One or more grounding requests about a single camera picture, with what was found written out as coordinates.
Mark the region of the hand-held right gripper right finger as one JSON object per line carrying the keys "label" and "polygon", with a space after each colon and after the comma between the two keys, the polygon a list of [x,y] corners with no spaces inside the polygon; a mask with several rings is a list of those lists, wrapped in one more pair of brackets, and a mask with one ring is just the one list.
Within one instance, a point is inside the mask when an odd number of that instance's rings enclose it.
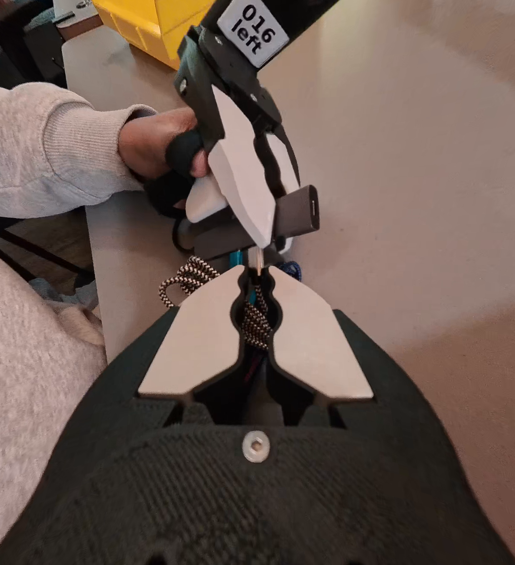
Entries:
{"label": "hand-held right gripper right finger", "polygon": [[370,401],[374,392],[332,307],[277,267],[264,270],[271,327],[268,352],[281,378],[313,403]]}

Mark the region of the person's grey sweatshirt torso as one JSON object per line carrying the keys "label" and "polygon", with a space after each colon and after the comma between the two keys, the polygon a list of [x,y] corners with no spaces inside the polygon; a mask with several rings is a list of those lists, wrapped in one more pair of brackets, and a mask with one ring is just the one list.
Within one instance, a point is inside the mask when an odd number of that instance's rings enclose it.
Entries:
{"label": "person's grey sweatshirt torso", "polygon": [[0,260],[0,542],[106,364],[95,311],[43,299]]}

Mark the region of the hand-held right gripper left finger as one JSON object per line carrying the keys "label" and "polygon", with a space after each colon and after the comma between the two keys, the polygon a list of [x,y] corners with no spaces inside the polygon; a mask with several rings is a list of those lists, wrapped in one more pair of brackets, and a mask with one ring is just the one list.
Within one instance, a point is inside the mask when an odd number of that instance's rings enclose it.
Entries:
{"label": "hand-held right gripper left finger", "polygon": [[237,265],[182,302],[138,388],[140,397],[185,401],[235,367],[242,338],[232,308],[242,298],[240,278],[245,274],[246,268]]}

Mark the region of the grey usb hub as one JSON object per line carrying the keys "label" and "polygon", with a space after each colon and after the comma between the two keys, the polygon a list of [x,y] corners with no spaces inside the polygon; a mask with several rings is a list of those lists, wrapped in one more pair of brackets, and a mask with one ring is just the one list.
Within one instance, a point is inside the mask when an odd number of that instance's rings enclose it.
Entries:
{"label": "grey usb hub", "polygon": [[[246,251],[257,244],[235,217],[230,207],[193,223],[193,252],[213,260],[236,251]],[[293,241],[320,228],[318,191],[313,185],[282,196],[276,200],[272,236],[267,246],[279,254],[288,252]]]}

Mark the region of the person's left hand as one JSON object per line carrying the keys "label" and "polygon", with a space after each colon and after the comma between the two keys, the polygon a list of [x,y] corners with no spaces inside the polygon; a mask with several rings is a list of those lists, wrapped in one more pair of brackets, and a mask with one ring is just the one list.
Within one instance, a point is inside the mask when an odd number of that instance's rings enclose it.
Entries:
{"label": "person's left hand", "polygon": [[147,114],[145,107],[121,109],[116,152],[124,175],[113,175],[119,190],[143,185],[154,207],[163,215],[183,215],[187,195],[195,180],[208,172],[204,149],[180,152],[186,157],[186,174],[170,164],[167,154],[175,142],[197,134],[197,118],[192,109],[183,107],[159,114]]}

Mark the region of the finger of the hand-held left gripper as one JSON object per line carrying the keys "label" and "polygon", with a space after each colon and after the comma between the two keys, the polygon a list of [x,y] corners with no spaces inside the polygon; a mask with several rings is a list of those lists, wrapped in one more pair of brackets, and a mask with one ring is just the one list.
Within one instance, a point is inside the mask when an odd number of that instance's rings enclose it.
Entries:
{"label": "finger of the hand-held left gripper", "polygon": [[260,136],[260,162],[263,179],[260,181],[260,245],[264,248],[273,237],[274,201],[300,189],[286,144],[274,133]]}
{"label": "finger of the hand-held left gripper", "polygon": [[264,249],[272,240],[275,199],[255,151],[254,129],[229,96],[216,86],[212,92],[225,136],[210,151],[208,162],[236,218],[255,246]]}

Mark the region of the grey desk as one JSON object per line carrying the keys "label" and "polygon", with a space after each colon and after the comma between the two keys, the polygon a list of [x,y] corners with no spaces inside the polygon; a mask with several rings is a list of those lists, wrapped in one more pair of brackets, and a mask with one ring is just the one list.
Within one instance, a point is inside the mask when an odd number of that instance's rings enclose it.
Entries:
{"label": "grey desk", "polygon": [[515,553],[515,2],[342,1],[261,71],[304,281],[422,389]]}

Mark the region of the person's left forearm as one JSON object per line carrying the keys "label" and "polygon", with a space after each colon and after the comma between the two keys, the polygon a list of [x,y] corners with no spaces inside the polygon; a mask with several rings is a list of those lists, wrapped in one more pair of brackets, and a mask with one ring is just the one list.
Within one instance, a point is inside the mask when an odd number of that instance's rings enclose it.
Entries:
{"label": "person's left forearm", "polygon": [[140,190],[120,158],[119,134],[155,114],[142,104],[97,111],[49,83],[0,88],[0,217],[54,216]]}

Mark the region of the yellow plastic bin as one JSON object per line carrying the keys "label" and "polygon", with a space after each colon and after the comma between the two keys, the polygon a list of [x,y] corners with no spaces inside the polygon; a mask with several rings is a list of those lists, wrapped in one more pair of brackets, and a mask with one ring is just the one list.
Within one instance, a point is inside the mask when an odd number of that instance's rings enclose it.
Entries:
{"label": "yellow plastic bin", "polygon": [[93,1],[103,24],[129,45],[177,70],[180,43],[213,1]]}

